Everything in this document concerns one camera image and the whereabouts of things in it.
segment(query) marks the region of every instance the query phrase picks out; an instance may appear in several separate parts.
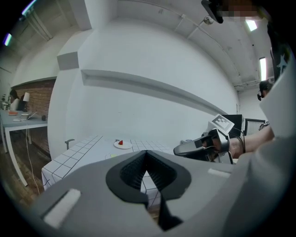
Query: table leg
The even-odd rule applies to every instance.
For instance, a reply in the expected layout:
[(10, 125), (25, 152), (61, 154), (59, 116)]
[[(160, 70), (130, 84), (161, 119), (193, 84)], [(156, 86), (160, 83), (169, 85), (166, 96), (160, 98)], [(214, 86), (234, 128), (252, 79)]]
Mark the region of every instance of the table leg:
[(32, 144), (31, 129), (28, 129), (29, 144)]
[(7, 147), (8, 147), (9, 155), (10, 155), (10, 158), (12, 160), (13, 166), (14, 166), (15, 170), (17, 171), (18, 176), (19, 176), (20, 180), (22, 181), (22, 183), (25, 186), (27, 186), (28, 184), (27, 184), (22, 172), (19, 169), (19, 165), (17, 163), (17, 160), (15, 159), (14, 152), (13, 152), (13, 149), (12, 149), (11, 140), (10, 140), (10, 133), (9, 133), (9, 130), (7, 128), (5, 129), (5, 134), (6, 134)]
[(4, 131), (3, 131), (3, 126), (2, 126), (2, 121), (1, 121), (0, 127), (1, 127), (1, 136), (2, 136), (2, 143), (3, 143), (4, 151), (5, 151), (5, 153), (7, 153), (6, 142), (5, 142), (5, 138), (4, 138)]

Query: desk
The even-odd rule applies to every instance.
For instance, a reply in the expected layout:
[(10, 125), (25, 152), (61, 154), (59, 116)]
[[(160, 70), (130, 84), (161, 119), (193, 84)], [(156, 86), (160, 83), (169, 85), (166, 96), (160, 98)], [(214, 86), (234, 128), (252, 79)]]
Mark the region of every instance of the desk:
[[(90, 136), (72, 146), (42, 168), (44, 189), (46, 190), (80, 167), (134, 151), (158, 150), (173, 155), (173, 150), (161, 142), (123, 139), (123, 142), (127, 141), (133, 145), (132, 148), (123, 150), (114, 146), (115, 140), (116, 138), (106, 136)], [(148, 195), (149, 206), (160, 203), (160, 193), (148, 172), (143, 177), (141, 192)]]
[[(12, 115), (8, 115), (7, 110), (0, 110), (0, 119), (1, 119), (0, 127), (1, 127), (1, 136), (2, 136), (3, 146), (4, 146), (4, 151), (5, 151), (5, 153), (7, 153), (7, 149), (6, 149), (6, 142), (7, 142), (7, 147), (8, 147), (8, 151), (9, 151), (9, 155), (12, 160), (12, 163), (18, 173), (20, 180), (22, 181), (22, 183), (25, 186), (27, 186), (28, 184), (27, 184), (26, 180), (24, 179), (24, 176), (21, 173), (21, 171), (19, 169), (19, 165), (18, 165), (18, 163), (15, 159), (15, 156), (14, 156), (9, 132), (28, 129), (29, 143), (32, 144), (30, 128), (46, 127), (47, 121), (42, 121), (40, 115), (34, 114), (29, 120), (22, 120), (21, 122), (14, 122), (13, 121), (14, 119), (21, 119), (22, 113), (23, 113), (22, 111), (18, 111), (18, 115), (12, 116)], [(6, 142), (4, 139), (4, 130), (5, 130), (5, 134), (6, 134)]]

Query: ceiling light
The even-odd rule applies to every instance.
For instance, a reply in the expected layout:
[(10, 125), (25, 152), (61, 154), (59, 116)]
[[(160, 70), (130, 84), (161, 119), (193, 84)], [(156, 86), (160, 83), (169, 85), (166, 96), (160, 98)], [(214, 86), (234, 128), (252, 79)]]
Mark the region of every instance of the ceiling light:
[(250, 31), (256, 30), (257, 29), (257, 25), (256, 22), (253, 20), (246, 20), (246, 23), (248, 24)]
[(22, 15), (25, 15), (26, 12), (31, 8), (31, 6), (33, 6), (33, 4), (36, 2), (37, 0), (33, 0), (23, 11), (22, 11)]
[(11, 36), (11, 34), (9, 34), (9, 33), (6, 35), (6, 39), (5, 39), (5, 41), (4, 41), (4, 44), (5, 44), (6, 46), (8, 46), (9, 41), (11, 40), (11, 37), (12, 37), (12, 36)]
[(266, 80), (266, 58), (260, 59), (260, 65), (261, 65), (261, 80)]

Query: floor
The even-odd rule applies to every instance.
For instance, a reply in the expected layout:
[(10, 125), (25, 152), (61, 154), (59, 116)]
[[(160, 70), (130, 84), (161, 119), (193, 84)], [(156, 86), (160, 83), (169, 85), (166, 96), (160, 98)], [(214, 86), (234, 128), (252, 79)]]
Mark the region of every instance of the floor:
[[(38, 185), (39, 192), (44, 192), (41, 169), (51, 161), (49, 157), (44, 155), (33, 144), (29, 147), (30, 160), (33, 166), (35, 181)], [(12, 136), (12, 148), (18, 162), (19, 168), (26, 179), (28, 186), (24, 186), (20, 181), (9, 153), (5, 153), (3, 144), (0, 142), (0, 175), (1, 181), (6, 189), (8, 195), (18, 204), (24, 208), (29, 208), (35, 198), (39, 195), (36, 184), (32, 178), (32, 171), (30, 161), (28, 159), (28, 152), (26, 147), (26, 140), (24, 134), (16, 134)], [(155, 222), (158, 222), (160, 205), (149, 208), (149, 213)]]

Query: brick wall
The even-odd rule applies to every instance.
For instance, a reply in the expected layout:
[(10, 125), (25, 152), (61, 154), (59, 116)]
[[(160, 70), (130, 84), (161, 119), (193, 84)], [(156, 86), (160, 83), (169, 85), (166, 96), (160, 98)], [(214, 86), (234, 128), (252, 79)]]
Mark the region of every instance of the brick wall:
[[(41, 116), (45, 115), (47, 119), (49, 102), (55, 81), (56, 80), (38, 81), (16, 86), (13, 89), (17, 91), (19, 98), (24, 95), (25, 92), (30, 93), (30, 101), (27, 103), (27, 110), (37, 112)], [(31, 129), (31, 137), (33, 143), (49, 155), (47, 127)]]

